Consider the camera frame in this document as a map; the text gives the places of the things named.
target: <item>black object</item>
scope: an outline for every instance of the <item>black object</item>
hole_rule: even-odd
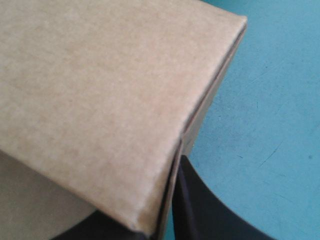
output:
[[[172,199],[176,240],[272,240],[228,209],[181,157]]]
[[[147,240],[144,234],[132,232],[100,211],[52,240]]]

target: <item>box side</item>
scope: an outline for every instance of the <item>box side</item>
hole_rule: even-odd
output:
[[[224,76],[228,70],[230,62],[232,61],[242,38],[244,37],[246,29],[247,29],[247,24],[244,24],[243,28],[241,29],[241,32],[239,33],[238,38],[234,42],[233,47],[230,49],[229,53],[226,55],[224,64],[221,66],[220,71],[213,78],[211,86],[208,88],[202,100],[199,102],[198,107],[196,107],[193,115],[190,117],[190,120],[186,125],[184,134],[182,136],[182,139],[183,139],[182,154],[183,155],[189,155],[189,153],[191,152],[194,142],[198,136],[198,132],[200,130],[201,124],[208,111],[208,108],[213,103],[213,100],[218,91],[218,88],[222,80],[224,79]]]
[[[188,155],[193,147],[193,143],[197,138],[199,129],[201,127],[202,121],[208,111],[209,106],[212,104],[213,99],[217,93],[217,90],[226,74],[226,71],[232,61],[238,46],[245,34],[247,25],[243,26],[238,38],[235,40],[233,47],[230,49],[229,53],[226,55],[225,61],[220,68],[220,71],[212,79],[212,84],[208,91],[204,95],[203,99],[200,101],[198,107],[195,109],[194,114],[191,116],[190,121],[186,125],[185,132],[182,135],[180,144],[176,150],[175,157],[173,159],[170,175],[167,180],[167,187],[165,194],[163,196],[163,201],[161,205],[161,210],[159,213],[157,232],[154,239],[163,239],[164,231],[167,225],[167,219],[169,214],[169,209],[171,207],[171,201],[174,194],[174,189],[176,185],[177,173],[180,164],[180,159],[182,155]]]

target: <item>box top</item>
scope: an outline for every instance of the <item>box top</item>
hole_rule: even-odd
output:
[[[198,0],[12,0],[0,149],[154,232],[184,129],[246,25]]]

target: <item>blue table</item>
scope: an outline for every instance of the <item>blue table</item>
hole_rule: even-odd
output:
[[[190,160],[234,212],[279,240],[320,239],[320,1],[210,0],[248,29]],[[165,240],[173,240],[169,219]]]

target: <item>teal surface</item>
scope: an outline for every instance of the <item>teal surface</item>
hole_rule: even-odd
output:
[[[279,240],[320,239],[320,1],[211,0],[248,29],[190,155],[210,189]],[[173,240],[172,220],[166,240]]]

